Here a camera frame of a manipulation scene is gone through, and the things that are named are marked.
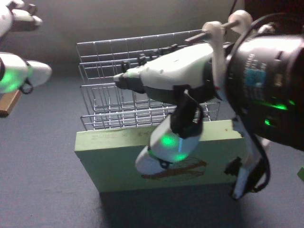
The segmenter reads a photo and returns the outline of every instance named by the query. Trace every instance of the black cable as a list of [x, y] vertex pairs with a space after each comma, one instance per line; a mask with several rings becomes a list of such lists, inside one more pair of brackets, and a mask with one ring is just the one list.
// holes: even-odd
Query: black cable
[[[257, 29], [260, 26], [262, 26], [264, 24], [267, 24], [269, 22], [273, 22], [274, 19], [275, 20], [284, 19], [284, 20], [292, 20], [294, 22], [301, 22], [296, 15], [286, 14], [286, 13], [269, 14], [269, 15], [266, 15], [264, 17], [261, 17], [261, 18], [255, 20], [251, 24], [250, 28], [239, 37], [239, 39], [236, 41], [236, 43], [235, 43], [235, 45], [234, 45], [234, 47], [231, 51], [230, 61], [228, 62], [228, 65], [227, 65], [226, 80], [229, 77], [228, 74], [229, 74], [230, 69], [231, 69], [231, 65], [232, 65], [231, 63], [233, 62], [233, 60], [236, 56], [237, 50], [241, 46], [241, 44], [247, 39], [247, 37], [250, 35], [250, 33], [254, 29]], [[266, 152], [265, 152], [263, 146], [261, 145], [261, 143], [257, 139], [256, 135], [252, 132], [252, 130], [250, 128], [250, 123], [247, 123], [246, 120], [244, 119], [245, 115], [242, 113], [241, 109], [239, 109], [237, 107], [237, 105], [233, 102], [233, 99], [229, 99], [229, 103], [230, 103], [231, 107], [234, 109], [234, 111], [236, 112], [236, 114], [240, 116], [241, 121], [243, 122], [246, 131], [248, 132], [252, 142], [254, 143], [256, 148], [258, 149], [258, 151], [259, 151], [260, 155], [262, 156], [262, 159], [263, 159], [263, 161], [266, 165], [266, 179], [262, 184], [260, 184], [258, 187], [255, 188], [255, 192], [261, 191], [270, 182], [271, 170], [270, 170], [270, 163], [269, 163], [268, 157], [266, 155]]]
[[192, 100], [196, 104], [197, 108], [199, 109], [198, 124], [200, 125], [203, 122], [204, 110], [202, 106], [200, 106], [200, 104], [192, 96], [190, 96], [188, 89], [186, 89], [184, 93], [190, 100]]
[[233, 13], [233, 10], [234, 10], [234, 8], [235, 8], [235, 6], [236, 6], [236, 4], [237, 4], [237, 1], [238, 0], [234, 0], [234, 2], [233, 2], [233, 4], [232, 4], [232, 6], [231, 6], [231, 9], [230, 9], [230, 12], [229, 12], [229, 16], [228, 17], [230, 17], [230, 15]]

